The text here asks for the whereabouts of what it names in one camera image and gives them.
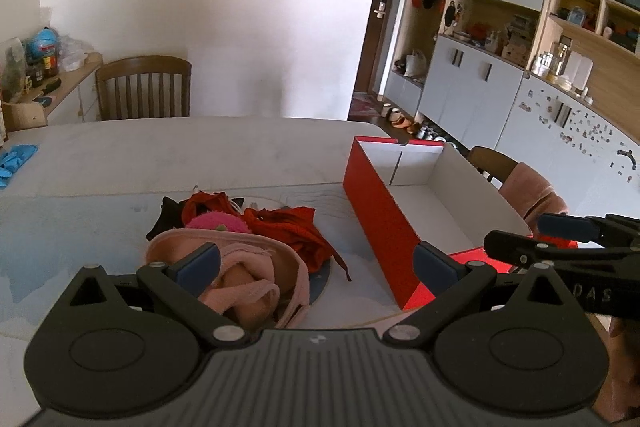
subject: doormat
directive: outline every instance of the doormat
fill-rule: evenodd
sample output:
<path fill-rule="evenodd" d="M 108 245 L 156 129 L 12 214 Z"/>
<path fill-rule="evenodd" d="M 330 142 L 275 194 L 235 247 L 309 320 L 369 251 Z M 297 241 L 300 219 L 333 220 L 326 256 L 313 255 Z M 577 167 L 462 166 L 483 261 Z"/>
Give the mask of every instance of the doormat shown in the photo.
<path fill-rule="evenodd" d="M 365 92 L 355 92 L 351 99 L 349 116 L 380 116 L 379 106 L 380 102 L 375 96 Z"/>

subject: pink plush toy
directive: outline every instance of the pink plush toy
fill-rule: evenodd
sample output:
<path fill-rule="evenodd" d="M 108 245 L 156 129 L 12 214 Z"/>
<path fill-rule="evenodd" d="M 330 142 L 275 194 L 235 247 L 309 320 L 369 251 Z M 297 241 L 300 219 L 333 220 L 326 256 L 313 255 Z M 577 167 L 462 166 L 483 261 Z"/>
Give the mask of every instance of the pink plush toy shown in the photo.
<path fill-rule="evenodd" d="M 191 219 L 187 229 L 220 230 L 221 232 L 251 233 L 239 217 L 224 212 L 207 212 Z"/>

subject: chair backrest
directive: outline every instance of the chair backrest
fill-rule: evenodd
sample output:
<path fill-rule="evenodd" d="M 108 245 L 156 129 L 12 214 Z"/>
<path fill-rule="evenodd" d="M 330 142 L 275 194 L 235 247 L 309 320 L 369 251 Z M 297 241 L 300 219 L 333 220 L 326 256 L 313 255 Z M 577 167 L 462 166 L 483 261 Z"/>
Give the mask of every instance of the chair backrest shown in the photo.
<path fill-rule="evenodd" d="M 191 64 L 182 58 L 123 58 L 98 69 L 95 82 L 103 120 L 189 116 Z"/>
<path fill-rule="evenodd" d="M 494 178 L 500 183 L 507 181 L 509 174 L 516 168 L 518 162 L 508 156 L 486 147 L 474 147 L 471 149 L 466 160 L 471 163 L 479 172 L 489 174 L 489 181 Z"/>

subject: blue glove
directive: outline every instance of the blue glove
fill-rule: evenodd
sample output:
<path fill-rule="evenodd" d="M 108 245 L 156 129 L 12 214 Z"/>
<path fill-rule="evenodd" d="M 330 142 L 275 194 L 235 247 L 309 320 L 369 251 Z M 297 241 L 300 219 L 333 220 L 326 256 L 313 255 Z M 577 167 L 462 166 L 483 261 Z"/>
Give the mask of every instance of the blue glove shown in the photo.
<path fill-rule="evenodd" d="M 9 178 L 37 151 L 38 148 L 35 145 L 16 145 L 10 152 L 0 156 L 0 188 L 5 188 Z"/>

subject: storage box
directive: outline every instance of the storage box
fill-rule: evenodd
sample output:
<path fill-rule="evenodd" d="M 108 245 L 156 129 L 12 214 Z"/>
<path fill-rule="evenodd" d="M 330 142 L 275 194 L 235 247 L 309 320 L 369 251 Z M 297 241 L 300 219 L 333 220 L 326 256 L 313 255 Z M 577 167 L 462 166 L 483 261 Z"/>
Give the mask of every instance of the storage box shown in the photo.
<path fill-rule="evenodd" d="M 398 305 L 411 309 L 433 295 L 414 274 L 414 248 L 428 241 L 461 263 L 488 258 L 491 230 L 530 235 L 497 189 L 452 146 L 356 137 L 344 191 L 358 216 Z M 491 261 L 498 271 L 509 265 Z"/>

